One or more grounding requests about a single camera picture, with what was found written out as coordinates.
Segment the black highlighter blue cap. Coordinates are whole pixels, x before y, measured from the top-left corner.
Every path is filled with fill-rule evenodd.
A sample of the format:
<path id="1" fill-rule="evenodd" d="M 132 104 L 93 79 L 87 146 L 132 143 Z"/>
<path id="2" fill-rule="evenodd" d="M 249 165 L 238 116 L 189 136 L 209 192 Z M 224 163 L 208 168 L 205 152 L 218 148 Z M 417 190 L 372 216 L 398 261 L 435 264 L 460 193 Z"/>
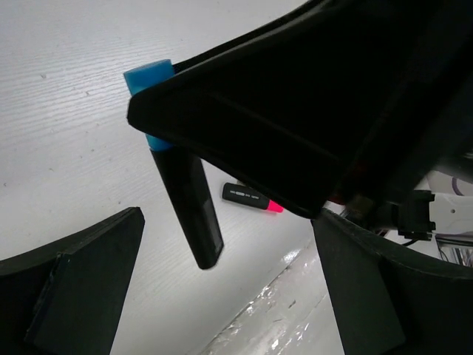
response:
<path id="1" fill-rule="evenodd" d="M 127 121 L 143 132 L 191 252 L 202 270 L 213 268 L 222 253 L 222 239 L 202 161 L 176 138 L 198 127 L 194 103 L 181 103 L 166 95 L 155 103 L 136 102 Z"/>

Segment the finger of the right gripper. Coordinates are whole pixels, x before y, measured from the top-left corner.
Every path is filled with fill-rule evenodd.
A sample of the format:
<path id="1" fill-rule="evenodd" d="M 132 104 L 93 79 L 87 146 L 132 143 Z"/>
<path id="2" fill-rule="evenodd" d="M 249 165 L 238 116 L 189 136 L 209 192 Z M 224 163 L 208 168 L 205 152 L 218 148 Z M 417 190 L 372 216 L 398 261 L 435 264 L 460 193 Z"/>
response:
<path id="1" fill-rule="evenodd" d="M 129 102 L 291 212 L 402 203 L 472 132 L 470 1 L 309 1 Z"/>

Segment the black highlighter pink cap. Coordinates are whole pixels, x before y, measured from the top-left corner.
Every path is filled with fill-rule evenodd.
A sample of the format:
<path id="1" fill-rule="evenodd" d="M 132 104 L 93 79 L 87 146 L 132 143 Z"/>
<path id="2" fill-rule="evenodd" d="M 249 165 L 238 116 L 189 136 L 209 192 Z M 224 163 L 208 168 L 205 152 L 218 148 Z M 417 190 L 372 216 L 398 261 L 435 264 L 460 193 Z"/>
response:
<path id="1" fill-rule="evenodd" d="M 282 213 L 284 208 L 258 191 L 237 183 L 225 183 L 222 187 L 222 199 L 262 211 Z"/>

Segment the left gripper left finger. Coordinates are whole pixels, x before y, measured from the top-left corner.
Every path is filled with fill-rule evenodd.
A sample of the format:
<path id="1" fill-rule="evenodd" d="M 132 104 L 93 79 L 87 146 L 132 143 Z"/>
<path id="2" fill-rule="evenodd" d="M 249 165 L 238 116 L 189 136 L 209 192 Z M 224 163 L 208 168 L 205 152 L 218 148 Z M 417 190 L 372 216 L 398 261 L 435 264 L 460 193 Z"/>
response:
<path id="1" fill-rule="evenodd" d="M 2 354 L 109 354 L 143 236 L 138 207 L 1 261 Z"/>

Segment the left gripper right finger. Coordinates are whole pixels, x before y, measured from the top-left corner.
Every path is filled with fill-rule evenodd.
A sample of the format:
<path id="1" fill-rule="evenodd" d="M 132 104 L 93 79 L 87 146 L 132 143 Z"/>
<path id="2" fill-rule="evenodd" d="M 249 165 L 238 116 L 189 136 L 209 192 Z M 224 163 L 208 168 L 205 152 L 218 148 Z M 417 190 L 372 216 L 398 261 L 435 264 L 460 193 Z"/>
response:
<path id="1" fill-rule="evenodd" d="M 316 246 L 346 354 L 471 354 L 472 269 L 324 210 Z"/>

